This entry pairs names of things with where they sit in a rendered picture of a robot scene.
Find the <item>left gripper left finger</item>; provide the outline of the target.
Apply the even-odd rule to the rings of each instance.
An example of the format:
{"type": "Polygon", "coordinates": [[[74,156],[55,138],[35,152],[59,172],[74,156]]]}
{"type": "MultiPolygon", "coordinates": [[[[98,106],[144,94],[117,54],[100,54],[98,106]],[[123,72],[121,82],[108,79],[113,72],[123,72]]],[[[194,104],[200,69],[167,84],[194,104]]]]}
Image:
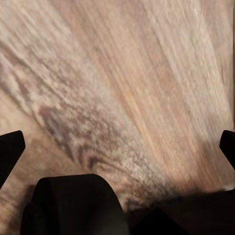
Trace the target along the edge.
{"type": "Polygon", "coordinates": [[[25,150],[21,130],[0,136],[0,188],[4,185],[25,150]]]}

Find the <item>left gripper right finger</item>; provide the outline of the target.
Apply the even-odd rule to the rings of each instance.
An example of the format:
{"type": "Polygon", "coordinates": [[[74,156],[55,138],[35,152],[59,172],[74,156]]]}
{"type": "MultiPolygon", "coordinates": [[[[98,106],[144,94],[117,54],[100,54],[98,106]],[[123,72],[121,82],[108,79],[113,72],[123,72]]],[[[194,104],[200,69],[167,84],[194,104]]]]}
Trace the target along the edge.
{"type": "Polygon", "coordinates": [[[224,130],[219,147],[235,170],[235,132],[224,130]]]}

